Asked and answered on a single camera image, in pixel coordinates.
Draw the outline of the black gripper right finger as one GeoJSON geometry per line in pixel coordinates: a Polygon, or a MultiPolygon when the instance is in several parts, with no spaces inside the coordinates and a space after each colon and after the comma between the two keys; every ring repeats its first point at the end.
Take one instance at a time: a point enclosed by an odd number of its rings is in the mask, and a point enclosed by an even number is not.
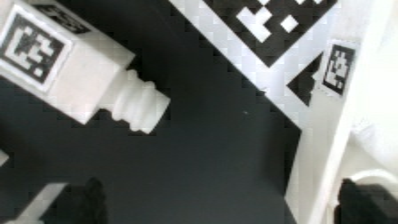
{"type": "Polygon", "coordinates": [[[398,199],[381,184],[343,180],[335,224],[398,224],[398,199]]]}

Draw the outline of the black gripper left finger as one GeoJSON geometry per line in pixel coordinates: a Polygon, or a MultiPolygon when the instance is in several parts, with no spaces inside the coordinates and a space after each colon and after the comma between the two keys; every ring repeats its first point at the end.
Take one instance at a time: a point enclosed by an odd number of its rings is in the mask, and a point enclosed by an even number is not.
{"type": "Polygon", "coordinates": [[[40,217],[43,224],[107,224],[107,195],[98,178],[68,184],[40,217]]]}

